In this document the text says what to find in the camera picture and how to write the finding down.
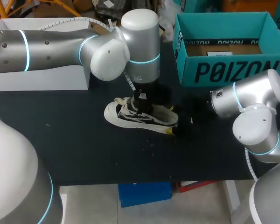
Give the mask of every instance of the sneaker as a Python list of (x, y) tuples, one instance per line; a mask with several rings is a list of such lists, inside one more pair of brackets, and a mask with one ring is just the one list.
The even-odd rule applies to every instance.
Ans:
[(155, 132), (166, 133), (168, 128), (177, 125), (178, 115), (168, 108), (152, 105), (150, 114), (137, 113), (133, 98), (115, 98), (105, 108), (105, 119), (113, 125), (125, 128), (144, 128)]

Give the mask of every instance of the shoe sole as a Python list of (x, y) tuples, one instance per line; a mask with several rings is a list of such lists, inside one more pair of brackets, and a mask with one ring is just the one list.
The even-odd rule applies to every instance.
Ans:
[(128, 121), (128, 120), (123, 120), (117, 117), (116, 113), (116, 107), (118, 103), (117, 102), (111, 102), (107, 105), (104, 111), (104, 117), (105, 119), (118, 127), (123, 127), (123, 128), (142, 128), (142, 129), (147, 129), (159, 133), (166, 133), (166, 130), (169, 128), (172, 128), (174, 126), (162, 126), (162, 125), (151, 125), (151, 124), (142, 124), (138, 122), (133, 122), (133, 121)]

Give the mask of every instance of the shoelace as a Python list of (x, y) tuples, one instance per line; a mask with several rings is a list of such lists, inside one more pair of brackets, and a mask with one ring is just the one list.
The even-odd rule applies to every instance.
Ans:
[(120, 105), (126, 105), (131, 100), (130, 97), (124, 97), (122, 98), (115, 98), (114, 101), (119, 103)]

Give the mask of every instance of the white box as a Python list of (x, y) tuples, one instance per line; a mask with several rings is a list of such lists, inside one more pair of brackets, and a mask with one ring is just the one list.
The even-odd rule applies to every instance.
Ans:
[[(37, 30), (66, 18), (2, 19), (0, 30)], [(87, 29), (87, 21), (67, 22), (48, 30), (75, 31)], [(90, 74), (80, 65), (49, 70), (0, 73), (0, 91), (87, 90)]]

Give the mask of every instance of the black tabletop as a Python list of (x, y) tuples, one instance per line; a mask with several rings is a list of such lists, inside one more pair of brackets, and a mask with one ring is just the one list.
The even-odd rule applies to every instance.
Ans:
[[(25, 135), (60, 185), (251, 179), (244, 148), (232, 134), (233, 119), (216, 119), (195, 136), (174, 137), (140, 129), (123, 129), (104, 119), (115, 97), (132, 91), (124, 79), (90, 80), (88, 91), (0, 92), (0, 118)], [(161, 48), (160, 82), (172, 88), (172, 103), (191, 92), (182, 88), (172, 44)], [(280, 128), (280, 106), (278, 107)], [(274, 164), (252, 158), (256, 174)]]

